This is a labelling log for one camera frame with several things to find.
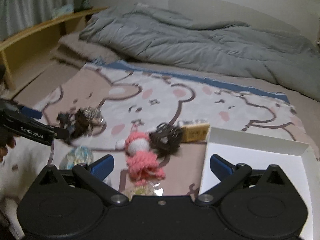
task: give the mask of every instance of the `open white box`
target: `open white box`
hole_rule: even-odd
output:
[[[308,208],[300,237],[320,240],[320,169],[308,144],[219,128],[211,129],[207,141],[200,194],[220,183],[210,169],[213,154],[232,164],[246,163],[253,169],[264,170],[270,164],[278,164]]]

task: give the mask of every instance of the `metal bolt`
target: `metal bolt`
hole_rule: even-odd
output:
[[[159,200],[159,201],[158,201],[158,204],[159,204],[160,206],[164,206],[166,203],[167,203],[167,202],[164,201],[164,200]]]
[[[125,202],[127,198],[124,195],[117,194],[117,195],[111,196],[110,199],[114,203],[121,204],[121,203]]]
[[[201,202],[204,203],[209,203],[213,200],[213,196],[211,196],[210,194],[202,194],[198,197],[198,200],[200,200]]]

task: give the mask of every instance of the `crocheted doll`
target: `crocheted doll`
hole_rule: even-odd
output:
[[[130,178],[136,186],[146,185],[147,179],[164,179],[165,173],[159,168],[157,155],[150,151],[149,135],[134,131],[123,142],[117,142],[117,149],[124,149],[129,157],[127,159]]]

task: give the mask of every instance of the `gray curtain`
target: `gray curtain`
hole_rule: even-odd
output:
[[[0,0],[0,41],[50,20],[53,9],[66,4],[74,0]]]

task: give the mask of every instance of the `brown yarn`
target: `brown yarn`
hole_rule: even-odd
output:
[[[168,153],[175,153],[182,140],[182,129],[168,123],[158,125],[155,132],[150,133],[152,146]]]

